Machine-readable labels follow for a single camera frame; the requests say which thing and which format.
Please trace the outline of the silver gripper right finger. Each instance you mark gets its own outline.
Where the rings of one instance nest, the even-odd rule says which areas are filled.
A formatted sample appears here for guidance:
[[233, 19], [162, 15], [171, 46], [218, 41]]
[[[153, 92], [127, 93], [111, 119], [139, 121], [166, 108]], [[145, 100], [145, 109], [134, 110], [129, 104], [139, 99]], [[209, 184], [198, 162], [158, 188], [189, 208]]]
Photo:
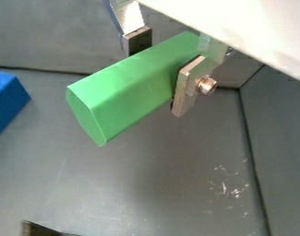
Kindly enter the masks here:
[[209, 96], [217, 81], [212, 78], [213, 70], [229, 57], [229, 46], [205, 33], [197, 41], [198, 55], [181, 67], [177, 75], [171, 113], [181, 117], [194, 106], [197, 95]]

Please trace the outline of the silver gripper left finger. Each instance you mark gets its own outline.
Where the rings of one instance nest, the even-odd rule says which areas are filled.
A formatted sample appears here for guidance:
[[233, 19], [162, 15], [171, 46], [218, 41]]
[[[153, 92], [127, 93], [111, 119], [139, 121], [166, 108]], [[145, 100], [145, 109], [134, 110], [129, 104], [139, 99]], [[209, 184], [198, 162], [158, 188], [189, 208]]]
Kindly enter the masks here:
[[151, 47], [151, 28], [145, 24], [135, 0], [103, 0], [110, 18], [118, 30], [119, 44], [126, 56]]

